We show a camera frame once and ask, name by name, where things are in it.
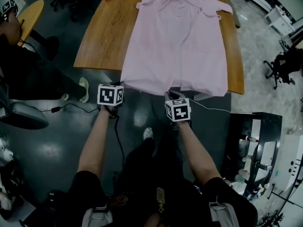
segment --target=black cable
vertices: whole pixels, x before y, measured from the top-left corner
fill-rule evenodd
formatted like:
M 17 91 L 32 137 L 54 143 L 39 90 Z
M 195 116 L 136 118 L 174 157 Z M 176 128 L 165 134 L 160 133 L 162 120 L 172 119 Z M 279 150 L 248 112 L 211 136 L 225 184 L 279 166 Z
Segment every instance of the black cable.
M 49 112 L 49 111 L 52 111 L 52 113 L 56 113 L 56 112 L 60 111 L 62 108 L 65 108 L 67 105 L 73 105 L 73 106 L 75 106 L 75 107 L 77 107 L 79 109 L 82 109 L 83 111 L 87 112 L 88 114 L 92 113 L 93 111 L 96 111 L 98 109 L 98 108 L 95 108 L 95 109 L 93 109 L 91 111 L 87 111 L 86 109 L 81 108 L 78 105 L 68 103 L 68 104 L 64 105 L 63 107 L 55 107 L 55 108 L 52 108 L 52 109 L 49 109 L 49 110 L 43 110 L 43 111 L 39 110 L 39 111 L 40 112 Z
M 118 121 L 119 121 L 119 116 L 117 115 L 116 116 L 116 122 L 115 122 L 115 132 L 116 132 L 116 137 L 117 137 L 117 140 L 118 140 L 118 143 L 119 143 L 119 147 L 121 149 L 121 153 L 122 153 L 122 168 L 124 167 L 124 162 L 125 162 L 125 155 L 124 155 L 124 150 L 122 148 L 122 144 L 121 144 L 121 141 L 120 141 L 120 138 L 119 138 L 119 135 L 118 135 L 118 131 L 117 131 L 117 126 L 118 126 Z
M 40 112 L 49 112 L 49 111 L 51 111 L 52 113 L 56 113 L 56 112 L 60 111 L 61 109 L 65 108 L 67 105 L 73 105 L 73 106 L 75 106 L 75 107 L 77 107 L 79 109 L 82 109 L 83 111 L 87 112 L 88 114 L 92 113 L 93 111 L 96 111 L 98 109 L 98 108 L 95 108 L 95 109 L 93 109 L 91 111 L 87 111 L 86 109 L 81 108 L 78 105 L 75 105 L 75 104 L 72 104 L 72 103 L 68 103 L 68 104 L 64 105 L 63 107 L 55 107 L 55 108 L 52 108 L 52 109 L 49 109 L 49 110 L 43 110 L 43 111 L 40 110 Z M 117 140 L 118 140 L 118 143 L 119 143 L 119 147 L 120 147 L 121 153 L 122 153 L 122 168 L 123 168 L 124 162 L 125 162 L 125 154 L 124 154 L 124 150 L 123 150 L 123 147 L 122 147 L 119 135 L 118 135 L 118 130 L 117 130 L 117 126 L 118 126 L 118 122 L 119 122 L 119 118 L 120 117 L 116 113 L 114 113 L 113 111 L 111 111 L 108 108 L 108 106 L 105 105 L 104 107 L 111 114 L 111 116 L 113 116 L 116 119 L 116 122 L 115 122 L 115 133 L 116 133 L 116 137 L 117 137 Z

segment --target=bottle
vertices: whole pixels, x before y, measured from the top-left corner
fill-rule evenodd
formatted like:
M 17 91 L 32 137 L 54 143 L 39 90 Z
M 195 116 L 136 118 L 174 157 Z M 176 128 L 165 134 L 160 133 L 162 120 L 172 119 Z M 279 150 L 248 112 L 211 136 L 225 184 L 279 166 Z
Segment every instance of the bottle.
M 243 176 L 245 179 L 249 179 L 250 177 L 250 173 L 247 171 L 247 170 L 244 170 L 244 169 L 240 169 L 238 171 L 238 173 Z
M 243 161 L 243 162 L 246 162 L 247 159 L 251 159 L 251 158 L 252 158 L 251 155 L 247 155 L 246 157 L 243 157 L 243 158 L 242 158 L 242 161 Z
M 240 139 L 247 140 L 250 142 L 259 142 L 256 138 L 244 134 L 240 135 Z
M 244 182 L 245 182 L 244 177 L 241 176 L 240 174 L 237 174 L 237 175 L 235 176 L 235 180 L 236 180 L 237 182 L 239 182 L 239 183 L 244 183 Z
M 228 181 L 225 177 L 223 178 L 223 180 L 226 182 L 227 185 L 229 185 L 231 188 L 233 188 L 233 185 L 230 181 Z

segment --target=black shirt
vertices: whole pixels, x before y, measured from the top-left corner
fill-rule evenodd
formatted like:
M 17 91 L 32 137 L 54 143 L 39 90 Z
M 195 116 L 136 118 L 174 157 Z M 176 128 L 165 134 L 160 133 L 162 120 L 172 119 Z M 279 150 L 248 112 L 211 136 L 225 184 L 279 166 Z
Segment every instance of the black shirt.
M 223 179 L 213 178 L 201 189 L 186 179 L 164 189 L 165 204 L 162 218 L 167 226 L 211 226 L 208 203 L 229 203 L 233 206 L 240 227 L 257 224 L 256 208 L 243 196 L 235 192 Z M 91 172 L 82 171 L 75 175 L 65 203 L 57 215 L 57 227 L 80 227 L 86 210 L 104 207 L 107 204 L 113 214 L 110 226 L 143 226 L 148 217 L 158 211 L 156 186 L 141 186 L 135 192 L 122 192 L 107 198 L 99 178 Z

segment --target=white sneaker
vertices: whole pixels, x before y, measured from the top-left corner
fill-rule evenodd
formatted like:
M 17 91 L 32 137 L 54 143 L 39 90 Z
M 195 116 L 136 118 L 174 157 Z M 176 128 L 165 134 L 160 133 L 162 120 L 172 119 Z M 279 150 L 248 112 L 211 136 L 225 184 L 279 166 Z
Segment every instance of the white sneaker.
M 150 128 L 150 127 L 146 128 L 143 132 L 143 140 L 145 140 L 147 138 L 153 139 L 153 132 L 152 132 L 152 128 Z
M 70 96 L 67 93 L 64 93 L 61 97 L 64 101 L 67 101 L 70 98 Z
M 89 100 L 89 82 L 86 78 L 80 78 L 79 85 L 86 89 L 86 95 L 80 99 L 80 102 L 86 103 Z

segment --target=wooden table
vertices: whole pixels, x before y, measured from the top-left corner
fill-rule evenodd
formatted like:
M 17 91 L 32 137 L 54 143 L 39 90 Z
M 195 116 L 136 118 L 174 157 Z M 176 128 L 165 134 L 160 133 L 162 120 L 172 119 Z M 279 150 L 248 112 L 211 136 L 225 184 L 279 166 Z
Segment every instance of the wooden table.
M 32 32 L 36 22 L 39 20 L 42 11 L 44 8 L 44 1 L 38 0 L 27 7 L 21 14 L 18 16 L 19 22 L 24 19 L 24 23 L 22 24 L 22 36 L 21 40 L 26 41 Z
M 74 67 L 121 71 L 141 0 L 102 0 L 80 45 Z M 232 14 L 219 11 L 225 47 L 228 90 L 244 94 L 244 76 Z
M 47 54 L 45 55 L 50 61 L 55 57 L 59 48 L 59 40 L 55 36 L 48 37 L 45 39 L 37 31 L 34 30 L 34 26 L 41 17 L 44 8 L 44 1 L 38 0 L 27 7 L 21 14 L 18 15 L 18 20 L 21 22 L 22 35 L 21 40 L 26 41 L 29 36 L 39 42 L 43 47 L 46 48 Z

